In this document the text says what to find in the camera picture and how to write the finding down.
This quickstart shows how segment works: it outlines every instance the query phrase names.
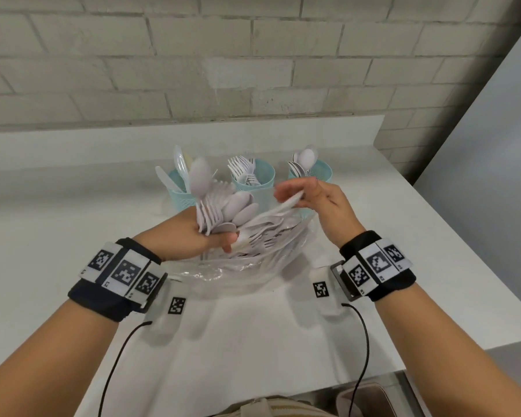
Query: forearm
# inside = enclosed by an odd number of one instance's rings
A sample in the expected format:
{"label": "forearm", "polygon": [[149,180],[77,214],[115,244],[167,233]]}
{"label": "forearm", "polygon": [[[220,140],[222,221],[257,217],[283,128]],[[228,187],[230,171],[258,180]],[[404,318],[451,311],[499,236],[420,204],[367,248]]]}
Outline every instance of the forearm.
{"label": "forearm", "polygon": [[117,328],[66,301],[0,366],[0,417],[74,415]]}
{"label": "forearm", "polygon": [[434,417],[521,416],[521,388],[421,287],[375,304]]}

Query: hand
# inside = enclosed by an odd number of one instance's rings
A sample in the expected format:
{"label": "hand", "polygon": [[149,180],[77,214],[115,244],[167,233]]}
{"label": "hand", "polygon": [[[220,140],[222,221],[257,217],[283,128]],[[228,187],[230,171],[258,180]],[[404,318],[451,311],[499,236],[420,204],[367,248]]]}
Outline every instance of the hand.
{"label": "hand", "polygon": [[305,195],[297,207],[316,211],[324,234],[338,248],[365,231],[347,197],[335,184],[316,177],[292,178],[276,186],[274,197],[278,202],[285,202],[301,190],[305,190]]}
{"label": "hand", "polygon": [[197,212],[192,206],[133,239],[166,261],[189,259],[216,247],[229,253],[232,251],[230,244],[235,243],[237,234],[224,232],[208,237],[201,234]]}

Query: brick wall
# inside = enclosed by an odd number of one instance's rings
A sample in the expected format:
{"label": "brick wall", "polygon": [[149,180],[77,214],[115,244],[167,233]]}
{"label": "brick wall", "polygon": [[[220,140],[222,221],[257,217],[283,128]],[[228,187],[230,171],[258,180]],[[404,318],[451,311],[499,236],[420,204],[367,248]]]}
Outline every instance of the brick wall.
{"label": "brick wall", "polygon": [[0,131],[385,113],[404,175],[521,34],[521,0],[0,0]]}

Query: clear plastic bag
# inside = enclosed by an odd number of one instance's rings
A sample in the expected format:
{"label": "clear plastic bag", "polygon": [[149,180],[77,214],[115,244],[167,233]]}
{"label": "clear plastic bag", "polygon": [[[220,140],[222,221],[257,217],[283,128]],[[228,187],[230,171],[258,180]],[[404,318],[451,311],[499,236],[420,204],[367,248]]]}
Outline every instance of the clear plastic bag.
{"label": "clear plastic bag", "polygon": [[179,277],[184,282],[210,282],[216,283],[216,286],[264,284],[280,273],[313,240],[313,216],[304,217],[289,236],[261,255],[231,259],[194,258],[165,262],[162,266],[170,276]]}

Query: white countertop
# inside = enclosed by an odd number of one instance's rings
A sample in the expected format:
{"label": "white countertop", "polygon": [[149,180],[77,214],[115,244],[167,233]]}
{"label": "white countertop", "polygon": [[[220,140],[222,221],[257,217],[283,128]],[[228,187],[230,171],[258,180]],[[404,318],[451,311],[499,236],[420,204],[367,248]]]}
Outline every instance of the white countertop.
{"label": "white countertop", "polygon": [[[403,249],[419,284],[481,347],[521,341],[521,302],[376,149],[321,149],[321,158],[332,165],[332,182],[342,187],[362,223]],[[29,174],[13,172],[3,181],[24,175],[30,180]],[[66,299],[104,241],[132,236],[163,219],[167,194],[154,179],[150,167],[154,189],[139,181],[110,192],[0,200],[0,363]],[[340,258],[321,233],[315,250]],[[200,417],[241,400],[356,380],[365,355],[362,326],[349,309],[321,311],[310,273],[300,256],[254,292],[191,291],[171,340],[142,329],[129,344],[104,417]],[[339,291],[332,295],[340,301]],[[371,301],[355,306],[370,334],[367,377],[404,369]],[[96,415],[119,347],[142,320],[134,314],[122,322],[78,415]]]}

